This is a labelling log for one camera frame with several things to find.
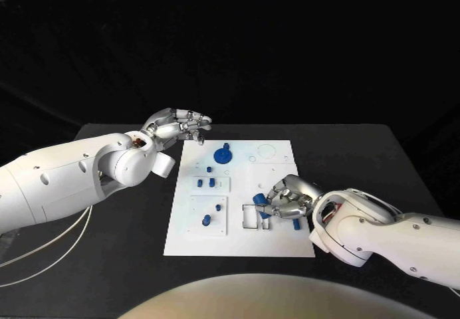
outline white board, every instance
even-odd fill
[[[229,144],[232,160],[222,165],[214,162],[213,153],[223,143]],[[203,146],[184,141],[164,256],[314,257],[305,218],[299,219],[301,230],[295,231],[291,220],[271,217],[262,221],[253,206],[243,210],[243,205],[253,204],[252,196],[266,195],[286,174],[298,174],[289,141],[206,140]],[[214,178],[214,187],[209,187],[209,178]],[[196,185],[197,179],[203,180],[201,187]],[[198,221],[213,209],[213,201],[222,198],[226,200],[226,231],[219,228],[222,221],[213,225],[210,218],[207,227],[213,225],[219,230],[213,232]],[[193,203],[196,199],[206,203],[198,206],[206,207],[201,210]],[[256,229],[243,228],[245,215],[250,218],[246,223]]]

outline blue knob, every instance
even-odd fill
[[[207,226],[210,224],[210,216],[209,215],[204,215],[201,224],[203,224],[203,226]]]
[[[299,222],[296,219],[292,219],[294,229],[299,230]]]
[[[253,203],[258,205],[258,204],[265,204],[268,205],[268,201],[266,201],[266,198],[263,196],[262,193],[256,194],[253,197],[252,197],[252,201]],[[258,211],[258,213],[260,214],[260,218],[262,219],[266,219],[268,217],[271,217],[269,214],[263,213],[262,211]]]
[[[227,143],[224,143],[223,148],[219,148],[213,153],[213,160],[219,164],[226,164],[232,160],[230,146],[227,145]]]

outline black table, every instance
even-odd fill
[[[139,125],[87,124],[76,139],[139,129]],[[442,216],[403,150],[382,125],[214,125],[213,140],[289,140],[299,176],[325,191],[353,187],[405,212]],[[165,153],[177,161],[181,142]],[[164,239],[178,165],[167,179],[149,174],[93,207],[80,243],[40,276],[0,289],[0,316],[113,318],[165,290],[194,280],[247,272],[294,274],[348,284],[397,300],[439,318],[455,318],[458,297],[423,282],[377,255],[361,268],[315,248],[315,258],[164,257]],[[25,227],[4,260],[27,252],[66,229],[77,215]],[[74,229],[27,262],[0,270],[1,282],[47,266],[79,234]]]

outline black curtain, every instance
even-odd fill
[[[454,194],[454,181],[431,182],[449,174],[431,173],[420,137],[458,118],[455,28],[322,14],[284,3],[0,0],[1,163],[87,122],[139,124],[172,107],[214,123],[386,124],[432,192],[448,184]]]

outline robotic hand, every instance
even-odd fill
[[[271,205],[279,194],[279,206]],[[321,195],[315,184],[288,175],[258,212],[295,219],[312,214],[309,240],[360,267],[377,253],[410,276],[460,289],[460,221],[405,213],[370,194],[346,189]]]
[[[139,131],[35,150],[0,167],[0,234],[63,218],[96,204],[125,187],[138,185],[149,171],[167,177],[174,159],[161,153],[177,140],[204,138],[210,118],[162,109]]]

